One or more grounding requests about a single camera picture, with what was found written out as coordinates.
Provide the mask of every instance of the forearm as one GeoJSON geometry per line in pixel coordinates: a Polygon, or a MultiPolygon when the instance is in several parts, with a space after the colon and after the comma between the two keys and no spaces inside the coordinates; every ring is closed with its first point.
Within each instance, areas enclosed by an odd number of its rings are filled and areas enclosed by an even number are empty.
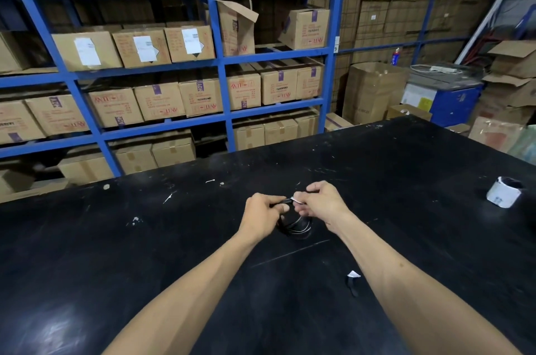
{"type": "Polygon", "coordinates": [[[519,354],[485,318],[414,266],[352,214],[336,233],[415,354],[519,354]]]}
{"type": "Polygon", "coordinates": [[[255,243],[240,233],[155,297],[104,355],[188,354],[255,243]]]}

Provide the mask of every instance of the right hand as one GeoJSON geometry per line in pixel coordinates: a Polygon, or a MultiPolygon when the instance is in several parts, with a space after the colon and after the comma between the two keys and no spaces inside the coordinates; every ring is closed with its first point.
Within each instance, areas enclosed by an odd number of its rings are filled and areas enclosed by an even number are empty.
{"type": "Polygon", "coordinates": [[[303,204],[294,202],[294,209],[301,216],[316,216],[326,223],[327,229],[335,232],[336,221],[351,214],[337,189],[327,181],[319,181],[307,186],[307,191],[297,191],[294,198],[303,204]]]}

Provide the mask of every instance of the paper scrap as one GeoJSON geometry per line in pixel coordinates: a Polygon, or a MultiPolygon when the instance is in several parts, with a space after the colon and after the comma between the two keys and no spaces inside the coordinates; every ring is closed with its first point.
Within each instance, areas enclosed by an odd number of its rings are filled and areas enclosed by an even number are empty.
{"type": "Polygon", "coordinates": [[[153,46],[151,36],[134,37],[134,45],[138,51],[139,60],[142,63],[146,61],[157,61],[158,49],[153,46]]]}
{"type": "Polygon", "coordinates": [[[95,50],[95,44],[93,44],[93,41],[89,37],[77,37],[75,39],[75,47],[82,65],[101,65],[99,55],[95,50]]]}
{"type": "Polygon", "coordinates": [[[199,54],[203,50],[203,43],[199,41],[197,29],[182,29],[182,38],[184,39],[184,47],[186,54],[199,54]]]}

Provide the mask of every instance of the left hand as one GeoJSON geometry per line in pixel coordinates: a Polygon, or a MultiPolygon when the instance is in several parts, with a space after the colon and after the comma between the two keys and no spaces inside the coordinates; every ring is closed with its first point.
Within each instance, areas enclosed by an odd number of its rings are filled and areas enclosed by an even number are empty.
{"type": "Polygon", "coordinates": [[[279,216],[289,210],[287,204],[278,204],[272,208],[270,208],[270,204],[276,204],[285,198],[267,196],[258,192],[249,197],[245,202],[244,215],[238,234],[245,236],[253,243],[258,243],[270,235],[279,216]]]}

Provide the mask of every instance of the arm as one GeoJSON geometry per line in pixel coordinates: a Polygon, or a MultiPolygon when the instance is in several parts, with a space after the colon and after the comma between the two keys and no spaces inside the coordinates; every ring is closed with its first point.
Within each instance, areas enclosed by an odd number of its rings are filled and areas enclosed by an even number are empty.
{"type": "Polygon", "coordinates": [[[294,195],[300,215],[317,216],[359,264],[374,295],[413,353],[512,354],[520,352],[485,318],[414,266],[352,214],[337,189],[322,181],[294,195]]]}
{"type": "Polygon", "coordinates": [[[147,304],[103,355],[190,353],[238,268],[288,210],[286,204],[270,208],[283,199],[262,194],[248,198],[238,232],[147,304]]]}

